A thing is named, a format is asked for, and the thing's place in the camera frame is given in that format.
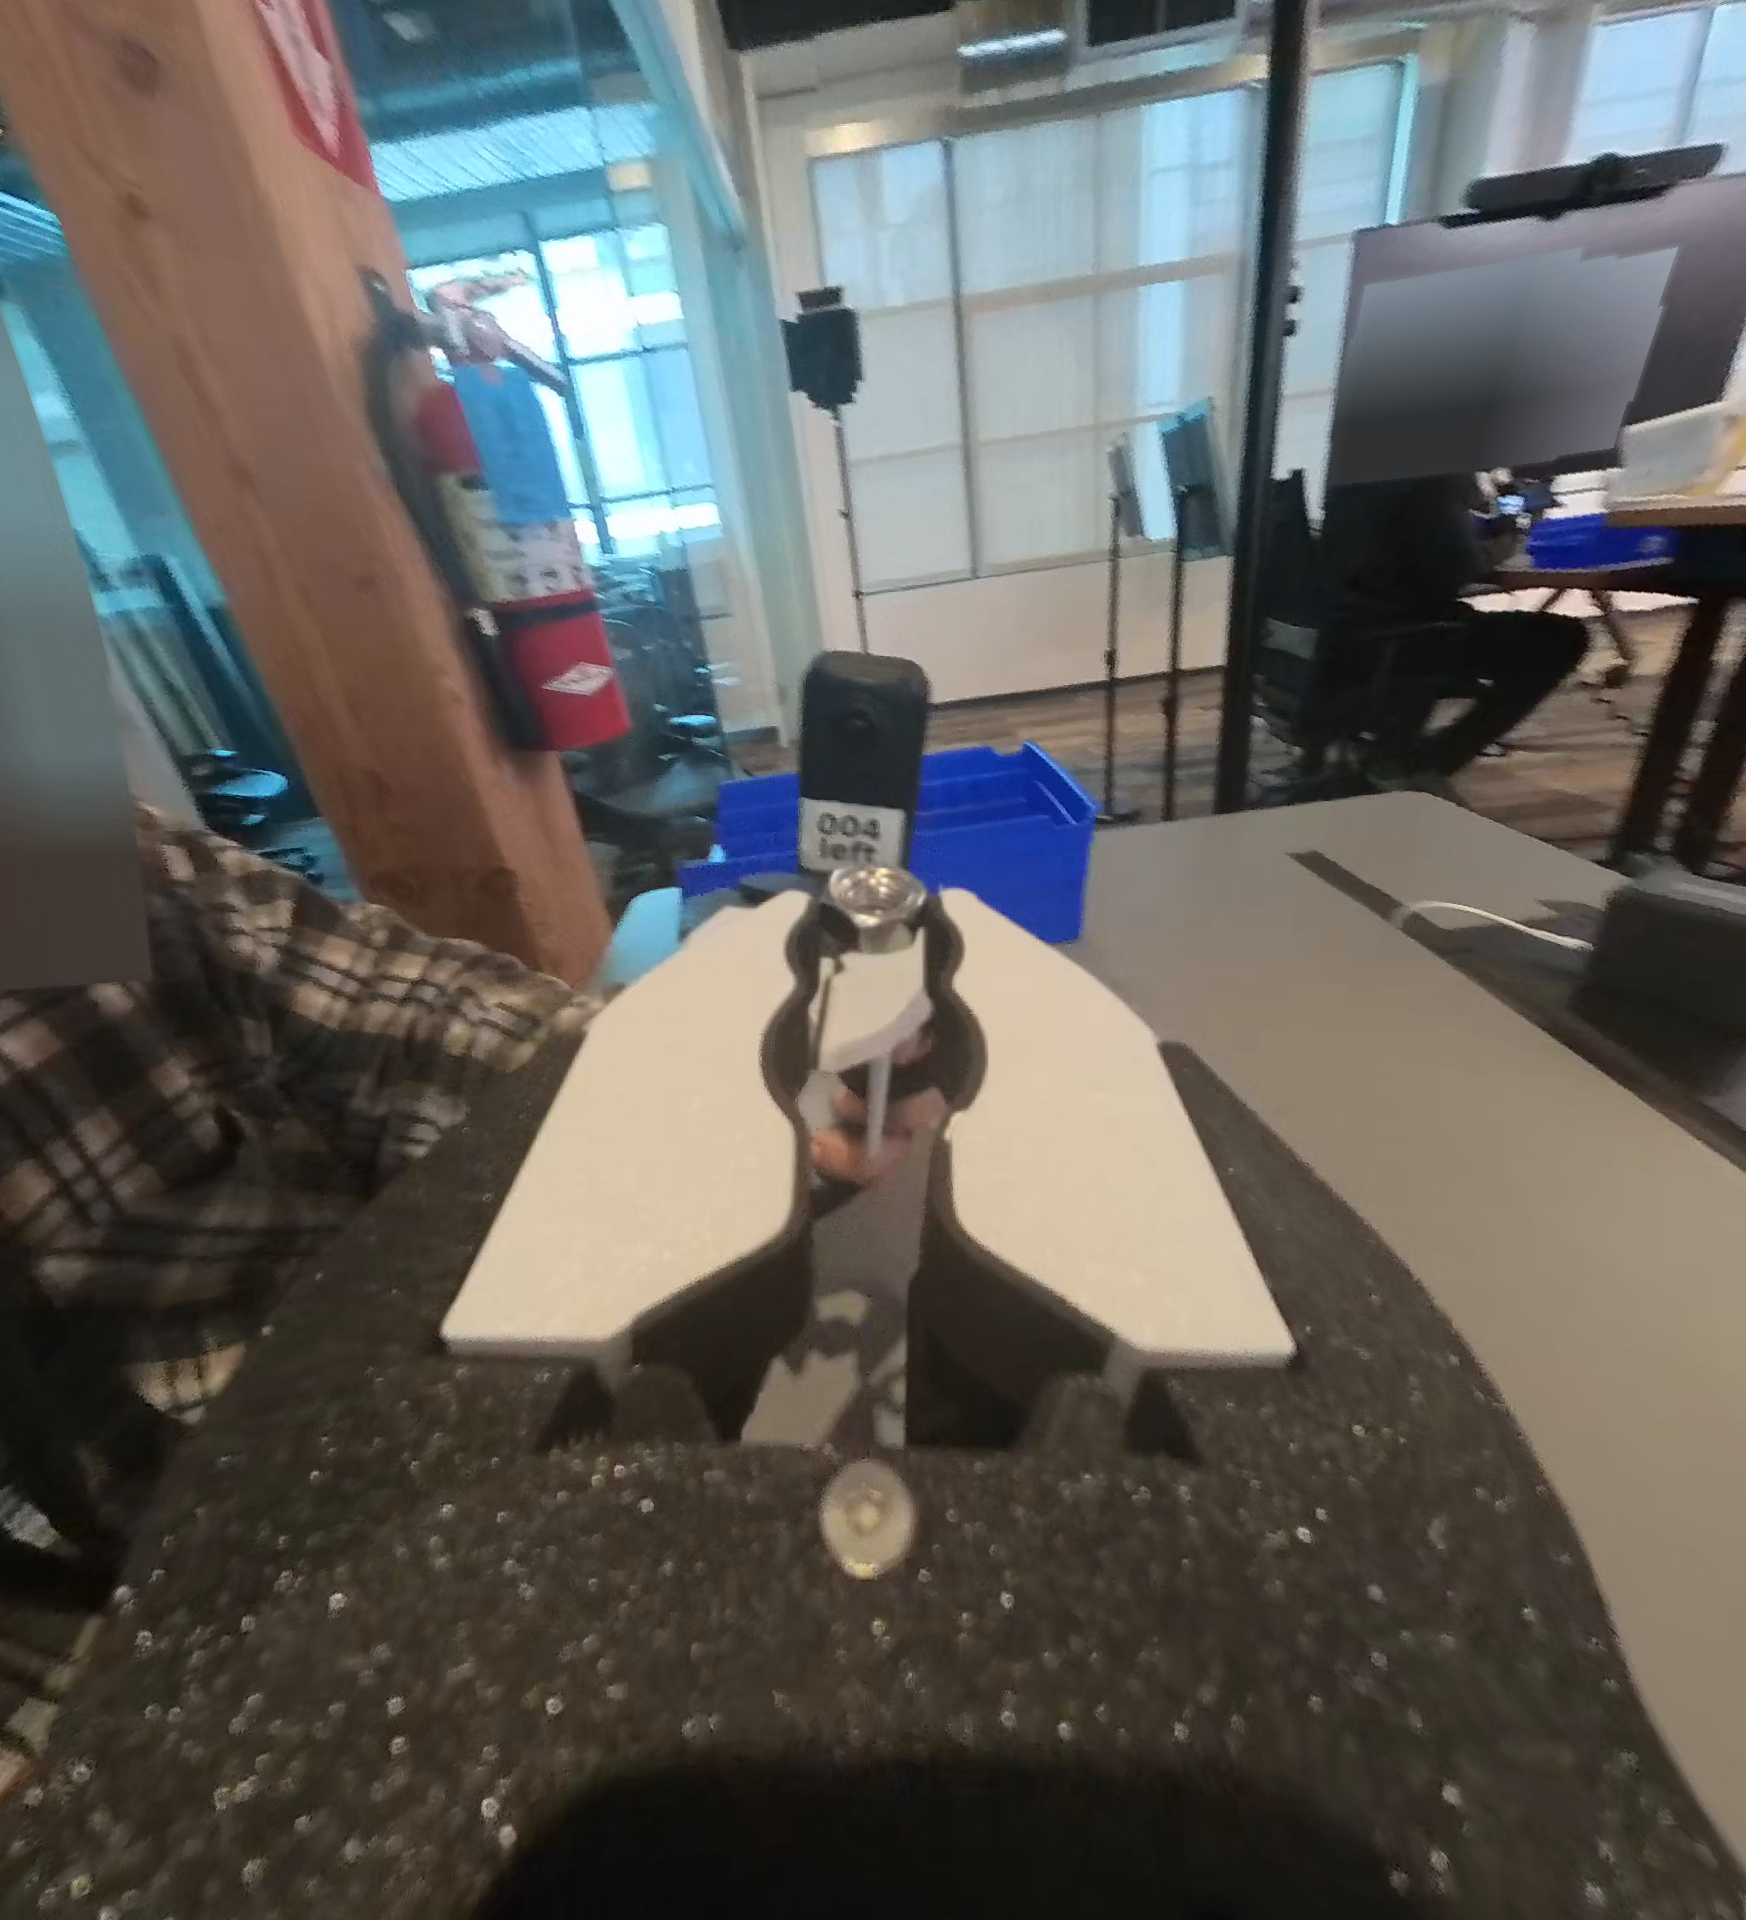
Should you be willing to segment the blue plastic bin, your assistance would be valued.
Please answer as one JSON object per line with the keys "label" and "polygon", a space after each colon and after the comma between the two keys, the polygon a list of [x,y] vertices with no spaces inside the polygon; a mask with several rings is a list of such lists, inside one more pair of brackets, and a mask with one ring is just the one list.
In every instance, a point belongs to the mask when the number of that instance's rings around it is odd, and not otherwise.
{"label": "blue plastic bin", "polygon": [[894,856],[933,890],[976,894],[1047,946],[1082,934],[1094,797],[1038,744],[928,752],[910,812],[809,797],[796,773],[729,779],[707,858],[679,865],[688,900],[771,875],[811,878]]}

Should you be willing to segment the wooden post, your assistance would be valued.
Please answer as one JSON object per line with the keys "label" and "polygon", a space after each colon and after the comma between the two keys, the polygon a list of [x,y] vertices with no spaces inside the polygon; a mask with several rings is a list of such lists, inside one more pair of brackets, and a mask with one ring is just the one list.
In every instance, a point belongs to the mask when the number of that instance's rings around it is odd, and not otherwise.
{"label": "wooden post", "polygon": [[357,890],[579,985],[612,920],[501,744],[363,395],[401,246],[300,134],[256,4],[0,2],[0,107]]}

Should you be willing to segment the person's left hand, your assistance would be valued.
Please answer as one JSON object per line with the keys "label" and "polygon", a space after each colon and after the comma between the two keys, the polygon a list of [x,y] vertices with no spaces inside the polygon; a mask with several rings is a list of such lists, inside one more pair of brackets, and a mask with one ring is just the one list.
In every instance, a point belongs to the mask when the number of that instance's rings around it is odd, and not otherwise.
{"label": "person's left hand", "polygon": [[811,1170],[848,1187],[866,1187],[895,1171],[935,1136],[950,1110],[944,1092],[910,1067],[890,1078],[880,1124],[871,1124],[867,1075],[853,1069],[827,1078],[822,1088],[825,1108],[809,1140]]}

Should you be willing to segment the black light stand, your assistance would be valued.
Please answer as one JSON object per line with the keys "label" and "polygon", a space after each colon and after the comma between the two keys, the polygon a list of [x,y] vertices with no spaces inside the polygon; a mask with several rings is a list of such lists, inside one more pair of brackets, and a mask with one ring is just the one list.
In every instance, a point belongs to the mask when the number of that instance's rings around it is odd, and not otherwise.
{"label": "black light stand", "polygon": [[838,518],[846,547],[856,642],[859,654],[867,656],[871,642],[844,420],[863,377],[859,315],[846,301],[838,284],[818,285],[796,296],[796,312],[779,322],[779,333],[790,392],[803,398],[829,421],[839,494]]}

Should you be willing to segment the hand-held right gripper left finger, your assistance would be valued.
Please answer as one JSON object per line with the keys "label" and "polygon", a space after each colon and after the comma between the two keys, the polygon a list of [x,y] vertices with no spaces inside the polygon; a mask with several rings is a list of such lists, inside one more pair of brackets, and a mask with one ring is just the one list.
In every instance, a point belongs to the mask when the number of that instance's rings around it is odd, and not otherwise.
{"label": "hand-held right gripper left finger", "polygon": [[591,1018],[437,1328],[449,1353],[764,1366],[790,1343],[816,907],[725,905]]}

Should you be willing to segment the grey office chair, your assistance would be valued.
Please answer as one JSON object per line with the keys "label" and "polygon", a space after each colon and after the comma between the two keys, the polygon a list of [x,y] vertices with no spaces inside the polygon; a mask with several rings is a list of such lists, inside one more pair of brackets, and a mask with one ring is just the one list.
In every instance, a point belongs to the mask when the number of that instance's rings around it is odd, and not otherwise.
{"label": "grey office chair", "polygon": [[715,838],[719,787],[736,773],[713,711],[634,713],[621,736],[564,755],[577,823],[612,900],[668,888]]}

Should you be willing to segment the black webcam bar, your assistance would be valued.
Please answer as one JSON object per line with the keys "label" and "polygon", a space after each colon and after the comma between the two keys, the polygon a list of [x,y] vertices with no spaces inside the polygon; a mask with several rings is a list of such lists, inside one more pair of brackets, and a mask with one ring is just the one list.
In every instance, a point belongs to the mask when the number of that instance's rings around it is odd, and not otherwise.
{"label": "black webcam bar", "polygon": [[1710,178],[1724,159],[1719,141],[1699,141],[1645,154],[1599,154],[1516,174],[1482,175],[1467,184],[1461,219],[1553,219],[1579,207],[1649,200],[1676,185]]}

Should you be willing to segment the red fire extinguisher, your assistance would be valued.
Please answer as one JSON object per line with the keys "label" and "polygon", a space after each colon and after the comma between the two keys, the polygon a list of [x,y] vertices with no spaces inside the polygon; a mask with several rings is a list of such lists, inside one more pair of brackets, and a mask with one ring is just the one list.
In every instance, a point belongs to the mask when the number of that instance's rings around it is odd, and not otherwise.
{"label": "red fire extinguisher", "polygon": [[569,521],[501,526],[453,392],[455,365],[511,363],[538,384],[549,420],[549,400],[565,398],[564,376],[466,300],[413,307],[379,271],[359,267],[357,278],[369,324],[366,420],[494,732],[525,755],[618,739],[630,709],[569,487]]}

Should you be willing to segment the person's left forearm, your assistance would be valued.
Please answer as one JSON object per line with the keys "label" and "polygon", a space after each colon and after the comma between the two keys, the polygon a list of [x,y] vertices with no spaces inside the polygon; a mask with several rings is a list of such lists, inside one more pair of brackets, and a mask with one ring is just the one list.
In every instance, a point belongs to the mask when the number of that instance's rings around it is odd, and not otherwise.
{"label": "person's left forearm", "polygon": [[579,1040],[596,991],[381,905],[305,909],[266,974],[291,1103],[357,1171],[399,1170],[491,1081]]}

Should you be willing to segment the red wall sign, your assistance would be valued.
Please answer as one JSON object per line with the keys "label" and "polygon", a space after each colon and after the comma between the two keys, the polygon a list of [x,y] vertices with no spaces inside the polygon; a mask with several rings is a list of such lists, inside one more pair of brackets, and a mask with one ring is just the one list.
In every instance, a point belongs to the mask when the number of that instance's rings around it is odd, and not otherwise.
{"label": "red wall sign", "polygon": [[247,2],[297,141],[369,194],[379,191],[341,36],[326,2]]}

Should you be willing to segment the black device box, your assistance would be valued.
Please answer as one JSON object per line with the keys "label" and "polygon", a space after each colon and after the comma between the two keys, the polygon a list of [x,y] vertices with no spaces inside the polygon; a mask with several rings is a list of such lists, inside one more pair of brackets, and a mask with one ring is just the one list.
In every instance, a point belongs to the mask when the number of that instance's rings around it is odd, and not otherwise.
{"label": "black device box", "polygon": [[1604,902],[1579,994],[1746,1040],[1746,885],[1684,867],[1625,880]]}

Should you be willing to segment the wooden office desk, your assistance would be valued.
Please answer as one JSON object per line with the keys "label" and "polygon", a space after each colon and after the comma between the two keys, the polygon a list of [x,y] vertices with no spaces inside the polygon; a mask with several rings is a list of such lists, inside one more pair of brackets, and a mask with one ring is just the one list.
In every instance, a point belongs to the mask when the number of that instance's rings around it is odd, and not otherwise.
{"label": "wooden office desk", "polygon": [[1710,732],[1697,768],[1684,783],[1682,812],[1665,847],[1659,846],[1659,830],[1701,717],[1726,628],[1734,611],[1746,611],[1746,492],[1611,501],[1604,516],[1618,528],[1645,526],[1676,533],[1676,551],[1658,565],[1655,579],[1670,596],[1689,601],[1604,865],[1634,873],[1667,860],[1704,872],[1716,860],[1746,775],[1746,637],[1714,704]]}

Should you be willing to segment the white and yellow bundle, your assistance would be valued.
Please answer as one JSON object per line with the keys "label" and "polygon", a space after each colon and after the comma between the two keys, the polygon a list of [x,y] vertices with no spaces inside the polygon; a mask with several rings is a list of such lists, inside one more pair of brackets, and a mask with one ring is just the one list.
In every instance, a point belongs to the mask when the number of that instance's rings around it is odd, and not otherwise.
{"label": "white and yellow bundle", "polygon": [[1710,404],[1630,421],[1616,443],[1607,501],[1704,498],[1746,463],[1746,401]]}

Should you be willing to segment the black rolling display stand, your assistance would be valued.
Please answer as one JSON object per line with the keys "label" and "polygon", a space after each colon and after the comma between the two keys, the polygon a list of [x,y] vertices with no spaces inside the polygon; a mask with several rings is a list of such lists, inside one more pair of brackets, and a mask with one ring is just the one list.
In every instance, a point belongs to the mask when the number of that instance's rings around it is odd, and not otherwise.
{"label": "black rolling display stand", "polygon": [[[1235,531],[1211,808],[1242,809],[1264,547],[1291,330],[1301,134],[1317,4],[1269,8]],[[1555,218],[1458,211],[1374,230],[1339,330],[1323,486],[1469,466],[1591,468],[1625,423],[1726,393],[1746,333],[1746,171]]]}

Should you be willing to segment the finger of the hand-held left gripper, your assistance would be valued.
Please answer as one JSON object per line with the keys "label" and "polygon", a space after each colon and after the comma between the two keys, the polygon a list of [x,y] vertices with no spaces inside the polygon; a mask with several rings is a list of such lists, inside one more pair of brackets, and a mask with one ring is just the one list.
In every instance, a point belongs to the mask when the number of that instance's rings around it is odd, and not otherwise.
{"label": "finger of the hand-held left gripper", "polygon": [[912,955],[846,955],[827,962],[822,981],[829,991],[820,1066],[831,1078],[869,1080],[869,1114],[878,1126],[885,1088],[895,1072],[912,1069],[929,1083],[931,1007],[919,962]]}
{"label": "finger of the hand-held left gripper", "polygon": [[790,1007],[790,1069],[798,1069],[792,1074],[792,1114],[803,1148],[816,1145],[833,1111],[831,1072],[822,1066],[831,989],[831,980],[811,980]]}

